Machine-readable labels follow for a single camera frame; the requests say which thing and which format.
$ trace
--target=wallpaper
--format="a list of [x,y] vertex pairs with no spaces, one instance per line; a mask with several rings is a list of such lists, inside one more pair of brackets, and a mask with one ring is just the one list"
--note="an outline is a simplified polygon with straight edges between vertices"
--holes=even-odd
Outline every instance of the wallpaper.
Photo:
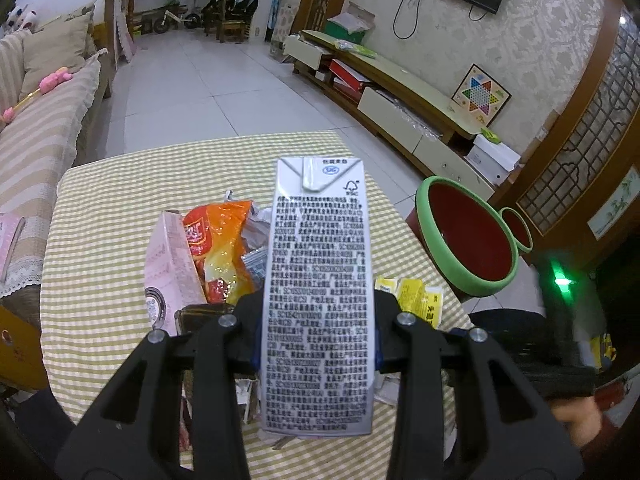
[[[580,81],[597,38],[604,0],[502,0],[497,15],[468,18],[462,0],[422,0],[415,35],[398,40],[400,0],[351,0],[376,15],[364,44],[452,96],[473,63],[513,97],[491,124],[522,153],[549,112],[559,112]],[[396,31],[414,27],[417,0],[405,0]],[[474,9],[474,19],[484,11]]]

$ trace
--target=orange snack bag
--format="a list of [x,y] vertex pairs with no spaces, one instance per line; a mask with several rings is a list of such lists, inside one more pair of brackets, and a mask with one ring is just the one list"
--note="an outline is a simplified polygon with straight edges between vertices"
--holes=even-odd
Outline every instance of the orange snack bag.
[[209,303],[236,304],[254,291],[240,259],[244,254],[240,233],[251,204],[245,200],[203,205],[184,217],[191,256]]

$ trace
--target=cabinet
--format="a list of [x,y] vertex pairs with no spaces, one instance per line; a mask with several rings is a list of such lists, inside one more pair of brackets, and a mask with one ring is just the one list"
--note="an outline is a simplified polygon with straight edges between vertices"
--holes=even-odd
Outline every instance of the cabinet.
[[40,332],[0,305],[0,382],[21,390],[47,386]]
[[[290,36],[285,42],[285,54],[298,60],[296,72],[320,86],[327,97],[370,131],[385,137],[425,175],[451,178],[485,200],[494,194],[494,186],[461,156],[470,151],[481,125],[456,102],[382,56],[369,58],[338,51],[333,45],[334,38],[321,32],[305,30],[302,36]],[[360,102],[356,104],[330,83],[316,79],[316,70],[331,58],[342,60],[373,81],[376,88],[398,98],[403,106],[424,120],[428,129],[440,135],[439,139],[426,136],[421,128],[413,126],[400,106],[373,87],[365,88]]]

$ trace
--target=yellow wrapper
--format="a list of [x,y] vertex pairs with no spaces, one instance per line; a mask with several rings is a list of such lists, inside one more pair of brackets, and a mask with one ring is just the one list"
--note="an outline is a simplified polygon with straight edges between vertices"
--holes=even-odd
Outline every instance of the yellow wrapper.
[[416,316],[422,317],[422,297],[424,296],[424,283],[422,280],[410,280],[403,278],[400,280],[396,298],[400,309],[405,312],[413,312]]
[[442,288],[422,280],[376,278],[375,288],[395,295],[404,312],[411,312],[437,328],[442,319]]
[[396,290],[398,290],[398,280],[392,278],[376,278],[374,288],[395,295]]

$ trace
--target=sofa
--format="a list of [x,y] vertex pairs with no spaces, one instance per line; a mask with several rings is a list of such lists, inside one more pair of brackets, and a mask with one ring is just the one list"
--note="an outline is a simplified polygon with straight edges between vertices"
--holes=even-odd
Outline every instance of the sofa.
[[[84,10],[78,9],[75,14]],[[38,70],[54,72],[70,65],[69,59],[73,61],[72,80],[34,98],[11,123],[0,120],[0,213],[26,218],[7,277],[0,283],[0,304],[38,329],[40,280],[56,187],[66,170],[84,163],[100,103],[110,96],[113,72],[106,50],[96,52],[90,25],[85,31],[85,49],[78,49],[82,59],[69,57],[65,41],[72,34],[66,33],[67,40],[60,40],[51,31],[57,27],[58,36],[64,36],[67,28],[63,27],[74,19],[72,13],[33,36],[28,30],[20,30],[0,40],[1,110],[15,106],[25,92],[31,91],[24,85],[29,79],[37,87],[41,75]],[[34,43],[38,43],[37,55],[33,53]]]

